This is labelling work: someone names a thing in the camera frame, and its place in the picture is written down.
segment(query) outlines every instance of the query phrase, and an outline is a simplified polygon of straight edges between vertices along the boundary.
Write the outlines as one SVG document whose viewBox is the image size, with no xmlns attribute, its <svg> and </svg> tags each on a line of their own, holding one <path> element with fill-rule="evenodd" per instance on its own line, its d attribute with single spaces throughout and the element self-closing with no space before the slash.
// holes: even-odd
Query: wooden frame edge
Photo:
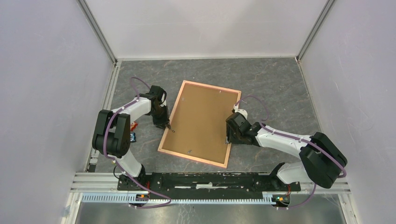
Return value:
<svg viewBox="0 0 396 224">
<path fill-rule="evenodd" d="M 216 89 L 216 90 L 221 90 L 221 91 L 237 93 L 238 94 L 237 102 L 240 100 L 240 96 L 241 96 L 241 93 L 242 93 L 240 90 L 233 90 L 233 89 L 228 89 L 228 88 L 224 88 L 224 87 L 218 87 L 218 86 L 214 86 L 214 85 L 208 85 L 208 84 L 196 83 L 196 82 L 193 82 L 193 81 L 183 80 L 182 86 L 180 87 L 179 93 L 177 94 L 177 97 L 176 97 L 175 105 L 173 106 L 172 112 L 170 113 L 170 116 L 169 116 L 170 123 L 172 123 L 173 117 L 175 116 L 177 105 L 179 103 L 179 99 L 180 99 L 180 97 L 182 95 L 182 92 L 183 92 L 185 84 L 191 84 L 191 85 L 202 86 L 202 87 Z M 231 152 L 231 144 L 228 144 L 228 146 L 227 146 L 227 151 L 226 151 L 226 156 L 224 158 L 224 163 L 213 162 L 213 161 L 201 159 L 201 158 L 198 158 L 198 157 L 195 157 L 195 156 L 185 155 L 185 154 L 182 154 L 182 153 L 177 153 L 177 152 L 173 152 L 173 151 L 170 151 L 170 150 L 163 149 L 163 144 L 165 142 L 166 136 L 168 135 L 168 131 L 169 131 L 169 129 L 166 128 L 165 131 L 163 132 L 163 135 L 162 135 L 162 138 L 161 138 L 161 141 L 160 141 L 160 145 L 158 146 L 158 150 L 157 150 L 158 152 L 179 156 L 179 157 L 190 159 L 190 160 L 194 160 L 194 161 L 197 161 L 197 162 L 203 162 L 203 163 L 206 163 L 206 164 L 210 164 L 210 165 L 214 165 L 214 166 L 218 166 L 218 167 L 222 167 L 222 168 L 227 168 L 228 160 L 229 160 L 230 152 Z"/>
</svg>

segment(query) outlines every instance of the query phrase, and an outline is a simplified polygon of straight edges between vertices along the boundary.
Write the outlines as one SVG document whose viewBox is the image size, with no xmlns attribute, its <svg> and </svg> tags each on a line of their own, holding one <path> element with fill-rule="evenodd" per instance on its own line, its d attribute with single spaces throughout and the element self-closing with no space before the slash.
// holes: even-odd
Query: white panel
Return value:
<svg viewBox="0 0 396 224">
<path fill-rule="evenodd" d="M 118 58 L 295 56 L 326 0 L 87 0 Z"/>
<path fill-rule="evenodd" d="M 0 223 L 59 223 L 112 64 L 75 0 L 0 3 Z"/>
<path fill-rule="evenodd" d="M 364 224 L 396 221 L 395 12 L 395 1 L 336 1 L 302 61 Z"/>
</svg>

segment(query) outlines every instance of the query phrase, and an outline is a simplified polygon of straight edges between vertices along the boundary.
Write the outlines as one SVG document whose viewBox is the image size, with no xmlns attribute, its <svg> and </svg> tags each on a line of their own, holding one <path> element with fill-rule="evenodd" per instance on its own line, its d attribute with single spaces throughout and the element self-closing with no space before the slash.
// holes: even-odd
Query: gray marble surface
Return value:
<svg viewBox="0 0 396 224">
<path fill-rule="evenodd" d="M 126 61 L 121 63 L 112 108 L 131 101 L 136 95 L 129 78 L 140 77 L 149 85 L 159 85 L 167 93 L 173 109 L 183 80 L 216 85 L 242 91 L 242 97 L 256 95 L 265 100 L 273 128 L 298 134 L 319 130 L 303 77 L 294 58 L 199 59 L 175 61 Z M 147 87 L 136 82 L 141 92 Z M 253 98 L 242 102 L 248 120 L 264 118 L 265 110 Z M 147 172 L 270 172 L 280 162 L 296 162 L 292 155 L 271 148 L 233 145 L 228 167 L 220 168 L 157 151 L 163 130 L 155 128 L 150 116 L 137 120 L 137 142 L 130 150 Z M 96 172 L 112 172 L 111 161 L 100 155 Z"/>
</svg>

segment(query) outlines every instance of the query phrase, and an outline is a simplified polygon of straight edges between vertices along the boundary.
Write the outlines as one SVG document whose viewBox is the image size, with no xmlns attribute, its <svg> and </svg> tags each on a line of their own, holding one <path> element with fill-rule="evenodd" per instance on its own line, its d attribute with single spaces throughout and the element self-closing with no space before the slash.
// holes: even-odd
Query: white arm segment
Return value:
<svg viewBox="0 0 396 224">
<path fill-rule="evenodd" d="M 139 117 L 149 113 L 151 110 L 151 101 L 147 98 L 140 97 L 139 101 L 135 104 L 125 108 L 120 113 L 127 113 L 131 115 L 131 123 L 136 121 Z M 129 173 L 132 177 L 137 177 L 140 174 L 141 164 L 135 159 L 134 155 L 130 150 L 121 157 L 121 159 L 113 157 L 122 168 Z"/>
<path fill-rule="evenodd" d="M 301 142 L 300 139 L 311 141 L 309 135 L 291 134 L 278 131 L 274 128 L 271 128 L 270 126 L 265 127 L 272 131 L 269 132 L 263 128 L 258 131 L 256 139 L 261 147 L 274 148 L 282 152 L 291 154 L 297 158 L 300 158 L 298 154 L 301 151 L 301 147 L 305 147 L 307 145 L 307 143 Z M 273 134 L 273 132 L 291 135 L 299 138 L 299 140 L 294 140 L 277 134 Z M 292 164 L 285 163 L 278 170 L 277 176 L 285 184 L 290 184 L 293 182 L 311 182 L 311 179 L 308 177 L 302 162 L 296 162 Z"/>
<path fill-rule="evenodd" d="M 288 132 L 278 131 L 274 128 L 271 128 L 270 126 L 265 126 L 265 127 L 270 130 L 273 130 L 273 132 L 284 133 L 284 134 L 295 136 L 299 139 L 306 139 L 308 141 L 311 141 L 311 138 L 309 135 L 291 134 Z M 277 134 L 273 134 L 273 132 L 269 132 L 263 128 L 258 131 L 256 139 L 261 147 L 274 148 L 276 150 L 279 150 L 279 151 L 291 154 L 297 158 L 300 158 L 300 156 L 298 155 L 300 153 L 300 148 L 306 146 L 307 143 L 299 142 L 298 140 L 289 139 L 289 138 L 286 138 L 286 137 L 283 137 L 283 136 L 280 136 Z"/>
</svg>

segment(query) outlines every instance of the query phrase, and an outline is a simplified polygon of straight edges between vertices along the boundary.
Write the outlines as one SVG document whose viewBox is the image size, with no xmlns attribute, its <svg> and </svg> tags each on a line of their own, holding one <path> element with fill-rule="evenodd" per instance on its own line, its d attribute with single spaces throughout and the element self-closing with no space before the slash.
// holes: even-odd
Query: framed board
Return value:
<svg viewBox="0 0 396 224">
<path fill-rule="evenodd" d="M 226 119 L 241 91 L 183 81 L 158 151 L 226 168 Z"/>
</svg>

